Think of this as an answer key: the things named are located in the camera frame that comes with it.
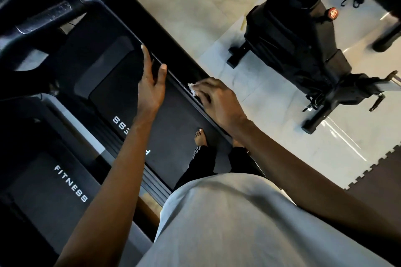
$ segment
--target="white shirt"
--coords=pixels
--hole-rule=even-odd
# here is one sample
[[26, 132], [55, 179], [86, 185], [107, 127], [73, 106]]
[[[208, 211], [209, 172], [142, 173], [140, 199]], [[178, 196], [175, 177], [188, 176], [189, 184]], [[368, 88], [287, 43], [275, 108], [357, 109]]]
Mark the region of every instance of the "white shirt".
[[392, 266], [260, 176], [227, 173], [171, 194], [138, 266]]

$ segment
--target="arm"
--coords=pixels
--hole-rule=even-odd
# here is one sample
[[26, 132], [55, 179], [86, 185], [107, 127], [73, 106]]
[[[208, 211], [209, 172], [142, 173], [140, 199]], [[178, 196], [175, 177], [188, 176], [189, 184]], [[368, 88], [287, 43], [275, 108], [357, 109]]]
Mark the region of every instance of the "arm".
[[399, 262], [401, 238], [385, 219], [264, 134], [220, 80], [193, 86], [206, 112], [252, 152], [260, 168], [295, 204], [387, 260]]
[[141, 186], [150, 129], [164, 99], [167, 66], [157, 82], [143, 48], [143, 77], [138, 85], [138, 113], [98, 194], [65, 245], [55, 266], [117, 266], [131, 228]]

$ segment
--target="bare foot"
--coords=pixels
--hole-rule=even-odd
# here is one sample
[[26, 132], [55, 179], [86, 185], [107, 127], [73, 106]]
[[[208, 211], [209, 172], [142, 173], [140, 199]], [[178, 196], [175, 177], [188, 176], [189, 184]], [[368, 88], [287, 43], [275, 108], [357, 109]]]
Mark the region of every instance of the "bare foot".
[[233, 148], [235, 148], [235, 147], [243, 147], [243, 148], [245, 148], [245, 146], [243, 144], [239, 143], [237, 140], [235, 140], [233, 138]]
[[207, 147], [206, 135], [204, 134], [203, 129], [199, 129], [195, 133], [195, 143], [197, 144], [197, 146], [206, 146]]

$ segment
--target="forearm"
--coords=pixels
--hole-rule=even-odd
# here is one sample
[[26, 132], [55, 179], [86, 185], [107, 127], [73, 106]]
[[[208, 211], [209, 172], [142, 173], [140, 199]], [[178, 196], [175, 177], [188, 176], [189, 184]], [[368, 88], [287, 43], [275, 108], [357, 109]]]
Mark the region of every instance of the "forearm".
[[56, 266], [116, 266], [139, 195], [152, 116], [137, 118]]
[[243, 121], [229, 133], [250, 150], [261, 169], [268, 172], [299, 207], [338, 229], [394, 236], [392, 226], [373, 209], [288, 152], [253, 122]]

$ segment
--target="marble floor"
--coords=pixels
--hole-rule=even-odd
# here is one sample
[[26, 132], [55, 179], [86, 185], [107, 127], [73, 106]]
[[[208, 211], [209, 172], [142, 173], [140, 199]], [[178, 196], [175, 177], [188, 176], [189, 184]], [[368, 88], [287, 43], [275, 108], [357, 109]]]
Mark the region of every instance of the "marble floor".
[[[392, 148], [400, 144], [399, 93], [387, 93], [374, 112], [374, 97], [357, 106], [339, 106], [312, 135], [300, 126], [311, 116], [302, 113], [304, 94], [278, 73], [248, 53], [239, 66], [226, 64], [228, 48], [243, 42], [244, 15], [265, 0], [138, 0], [210, 75], [220, 78], [237, 94], [250, 119], [290, 152], [347, 189]], [[372, 42], [396, 20], [375, 1], [358, 9], [343, 0], [323, 0], [336, 6], [337, 45], [353, 73], [385, 77], [400, 67], [401, 40], [385, 53], [370, 49]]]

